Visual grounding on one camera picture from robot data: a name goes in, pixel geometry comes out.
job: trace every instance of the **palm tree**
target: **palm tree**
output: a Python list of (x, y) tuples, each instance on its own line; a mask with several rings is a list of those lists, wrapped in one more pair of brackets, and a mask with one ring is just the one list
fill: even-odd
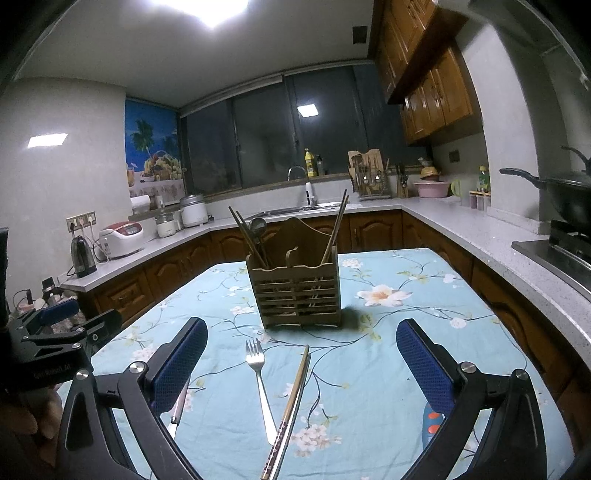
[(138, 151), (148, 152), (148, 158), (152, 158), (150, 147), (154, 145), (154, 127), (146, 120), (136, 120), (138, 131), (131, 134), (131, 141)]
[(164, 149), (173, 157), (178, 157), (178, 141), (176, 135), (169, 135), (164, 138)]

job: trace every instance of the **wall switch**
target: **wall switch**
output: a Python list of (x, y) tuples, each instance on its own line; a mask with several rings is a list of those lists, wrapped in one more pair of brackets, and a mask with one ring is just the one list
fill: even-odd
[(449, 163), (456, 163), (460, 161), (460, 151), (453, 150), (449, 152)]

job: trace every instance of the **upper cabinet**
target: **upper cabinet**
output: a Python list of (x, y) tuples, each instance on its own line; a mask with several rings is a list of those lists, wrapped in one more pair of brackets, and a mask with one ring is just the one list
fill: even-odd
[(454, 43), (465, 21), (433, 0), (385, 0), (375, 60), (387, 102), (401, 104), (408, 143), (478, 111)]

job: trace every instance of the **kitchen counter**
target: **kitchen counter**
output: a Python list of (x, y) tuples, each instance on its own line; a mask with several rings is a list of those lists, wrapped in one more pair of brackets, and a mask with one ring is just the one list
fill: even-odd
[[(346, 213), (402, 209), (425, 222), (511, 283), (558, 328), (591, 368), (591, 302), (549, 270), (511, 248), (512, 241), (547, 238), (497, 220), (484, 212), (441, 200), (373, 200), (347, 205)], [(266, 219), (281, 222), (291, 216), (310, 218), (335, 215), (336, 209), (312, 210)], [(208, 232), (235, 228), (233, 219), (219, 219), (207, 225), (183, 230), (172, 237), (153, 239), (140, 252), (107, 264), (85, 278), (67, 280), (62, 287), (87, 292), (168, 250)]]

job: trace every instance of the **fork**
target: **fork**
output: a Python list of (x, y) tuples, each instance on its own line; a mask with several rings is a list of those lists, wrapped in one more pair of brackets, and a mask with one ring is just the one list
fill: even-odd
[(277, 430), (275, 428), (275, 421), (271, 414), (269, 401), (267, 400), (267, 392), (262, 383), (261, 370), (265, 365), (265, 354), (262, 351), (261, 343), (246, 341), (246, 363), (255, 371), (256, 384), (259, 389), (259, 397), (261, 398), (262, 419), (265, 422), (265, 431), (267, 432), (267, 442), (271, 445), (275, 443), (277, 437)]

